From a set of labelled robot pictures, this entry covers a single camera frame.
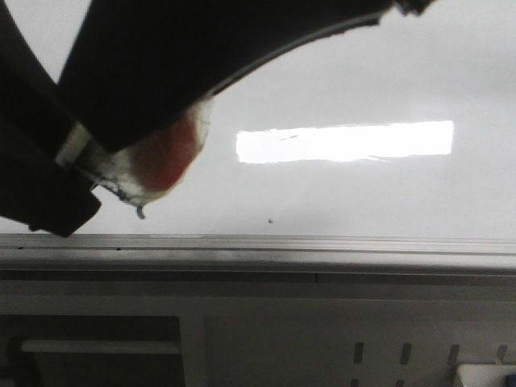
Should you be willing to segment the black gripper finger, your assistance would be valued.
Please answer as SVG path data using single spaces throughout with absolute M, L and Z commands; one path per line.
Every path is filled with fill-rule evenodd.
M 92 1 L 58 95 L 107 150 L 310 41 L 376 23 L 390 1 Z
M 101 203 L 89 180 L 57 164 L 74 120 L 7 4 L 1 5 L 1 216 L 68 237 Z

